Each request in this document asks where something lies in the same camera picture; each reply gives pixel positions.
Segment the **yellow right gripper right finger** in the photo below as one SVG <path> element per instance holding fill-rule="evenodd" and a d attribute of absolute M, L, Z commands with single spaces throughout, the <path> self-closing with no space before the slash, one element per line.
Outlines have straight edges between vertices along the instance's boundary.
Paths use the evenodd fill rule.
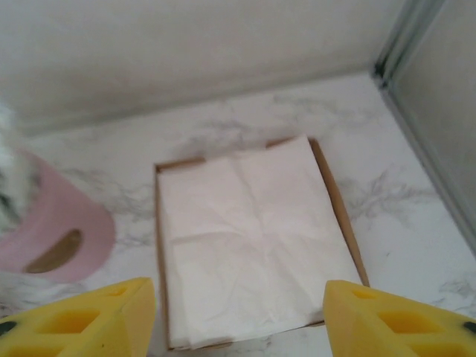
<path fill-rule="evenodd" d="M 475 320 L 345 280 L 327 282 L 334 356 L 474 356 Z"/>

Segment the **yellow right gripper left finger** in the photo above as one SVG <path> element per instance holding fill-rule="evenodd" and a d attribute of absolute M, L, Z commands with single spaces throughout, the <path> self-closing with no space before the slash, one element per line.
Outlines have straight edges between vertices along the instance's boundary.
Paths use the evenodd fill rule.
<path fill-rule="evenodd" d="M 1 320 L 2 356 L 145 356 L 155 290 L 137 277 Z"/>

